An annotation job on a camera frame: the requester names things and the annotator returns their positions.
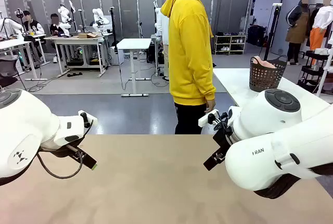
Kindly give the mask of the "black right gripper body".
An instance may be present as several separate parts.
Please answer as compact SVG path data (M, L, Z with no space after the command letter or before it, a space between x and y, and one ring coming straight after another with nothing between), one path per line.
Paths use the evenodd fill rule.
M230 146L232 145L231 141L231 135L233 134L230 127L224 127L221 126L215 135L213 136L213 139L215 142L220 146L217 153L225 155L227 151L229 150Z

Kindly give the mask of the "person's right hand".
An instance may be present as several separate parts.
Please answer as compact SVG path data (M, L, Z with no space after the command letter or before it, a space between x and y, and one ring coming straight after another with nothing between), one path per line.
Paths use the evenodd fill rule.
M214 110L216 105L215 99L207 100L205 113L209 113Z

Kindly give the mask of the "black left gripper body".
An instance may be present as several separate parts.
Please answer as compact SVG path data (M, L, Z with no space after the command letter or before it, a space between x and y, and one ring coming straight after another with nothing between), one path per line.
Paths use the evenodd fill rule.
M67 156L79 158L81 154L84 157L84 152L75 146L74 142L66 143L63 146L56 144L55 142L45 142L41 144L41 151L49 152L58 158L64 158Z

